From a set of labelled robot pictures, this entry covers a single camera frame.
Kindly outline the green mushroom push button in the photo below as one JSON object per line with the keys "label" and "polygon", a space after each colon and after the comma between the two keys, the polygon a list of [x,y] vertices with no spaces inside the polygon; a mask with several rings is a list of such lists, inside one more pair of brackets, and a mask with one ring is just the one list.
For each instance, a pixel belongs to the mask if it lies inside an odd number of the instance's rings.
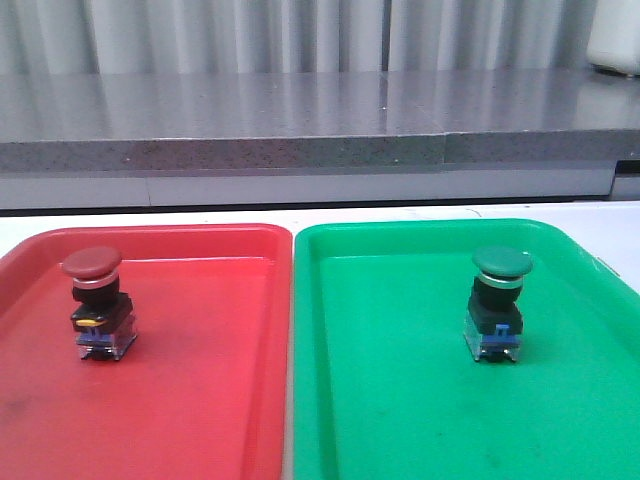
{"label": "green mushroom push button", "polygon": [[523,316],[517,306],[533,260],[508,246],[483,246],[472,254],[478,268],[467,303],[464,338],[474,361],[517,362]]}

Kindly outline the red mushroom push button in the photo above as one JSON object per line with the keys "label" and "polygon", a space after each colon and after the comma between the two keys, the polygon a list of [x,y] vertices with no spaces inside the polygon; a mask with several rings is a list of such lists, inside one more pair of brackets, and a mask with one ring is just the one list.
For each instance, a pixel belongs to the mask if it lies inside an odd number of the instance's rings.
{"label": "red mushroom push button", "polygon": [[132,299],[120,290],[121,261],[116,248],[94,246],[62,262],[62,271],[72,280],[73,299],[79,303],[70,320],[83,360],[119,361],[137,338]]}

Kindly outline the green plastic tray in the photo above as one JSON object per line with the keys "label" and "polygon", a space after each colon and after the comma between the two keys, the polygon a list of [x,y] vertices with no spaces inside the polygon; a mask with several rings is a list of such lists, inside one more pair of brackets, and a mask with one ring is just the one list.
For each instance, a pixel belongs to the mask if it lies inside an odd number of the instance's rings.
{"label": "green plastic tray", "polygon": [[[532,256],[517,362],[463,337],[483,245]],[[560,230],[332,224],[295,246],[298,479],[635,479],[639,297]]]}

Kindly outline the grey speckled stone counter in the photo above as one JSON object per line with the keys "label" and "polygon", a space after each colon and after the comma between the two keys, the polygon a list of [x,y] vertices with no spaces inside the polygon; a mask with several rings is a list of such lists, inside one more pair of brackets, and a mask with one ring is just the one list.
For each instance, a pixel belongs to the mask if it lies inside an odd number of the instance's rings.
{"label": "grey speckled stone counter", "polygon": [[638,196],[639,83],[590,69],[1,79],[8,211]]}

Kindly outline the red plastic tray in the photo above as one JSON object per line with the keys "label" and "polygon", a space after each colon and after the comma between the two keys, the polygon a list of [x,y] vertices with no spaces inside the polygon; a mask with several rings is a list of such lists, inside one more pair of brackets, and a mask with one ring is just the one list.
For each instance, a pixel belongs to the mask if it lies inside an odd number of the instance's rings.
{"label": "red plastic tray", "polygon": [[[265,224],[75,228],[1,261],[5,479],[276,479],[282,471],[291,234]],[[83,360],[61,262],[123,255],[138,337]]]}

